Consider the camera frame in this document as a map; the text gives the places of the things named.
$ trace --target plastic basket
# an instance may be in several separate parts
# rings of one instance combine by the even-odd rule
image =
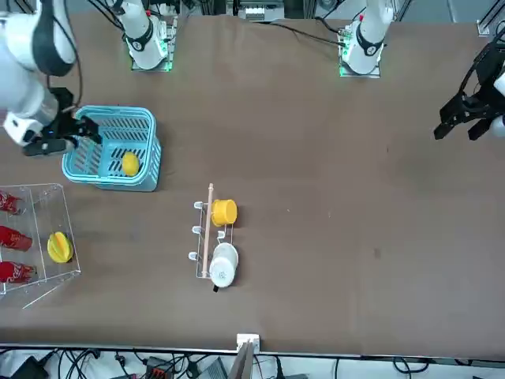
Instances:
[[[65,176],[104,190],[154,191],[158,183],[161,147],[156,138],[156,120],[144,108],[82,107],[76,118],[88,116],[99,125],[101,145],[79,138],[79,147],[62,160]],[[140,161],[133,177],[122,171],[122,157],[133,152]]]

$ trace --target clear acrylic rack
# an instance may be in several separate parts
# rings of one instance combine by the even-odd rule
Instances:
[[[32,247],[26,252],[0,246],[0,261],[22,263],[37,269],[36,275],[28,283],[0,283],[0,309],[24,309],[66,280],[80,275],[79,260],[61,185],[0,186],[0,190],[24,202],[21,214],[0,211],[0,225],[32,239]],[[72,259],[64,264],[52,261],[47,252],[47,240],[51,233],[57,231],[64,233],[73,247]]]

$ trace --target red can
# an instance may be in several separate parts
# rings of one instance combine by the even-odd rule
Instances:
[[[13,215],[23,213],[23,201],[19,197],[15,197],[10,193],[0,191],[0,211],[6,211]]]
[[[32,247],[32,239],[10,227],[0,226],[0,246],[27,251]]]
[[[37,273],[33,266],[16,262],[0,262],[0,283],[27,283]]]

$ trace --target brown table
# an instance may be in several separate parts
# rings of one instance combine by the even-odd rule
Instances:
[[[155,114],[159,186],[75,185],[2,137],[3,183],[65,184],[83,270],[2,310],[2,340],[233,349],[255,332],[265,351],[505,358],[505,144],[432,137],[484,44],[474,25],[393,24],[380,80],[232,17],[189,18],[170,74],[130,72],[98,14],[73,27],[83,104]],[[209,182],[240,205],[238,279],[218,294],[187,258]]]

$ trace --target yellow lemon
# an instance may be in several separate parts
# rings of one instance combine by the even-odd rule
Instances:
[[[73,248],[69,239],[62,232],[57,231],[47,240],[47,252],[56,263],[66,263],[73,256]]]
[[[139,159],[132,152],[126,152],[123,156],[122,169],[128,176],[135,176],[139,172]]]

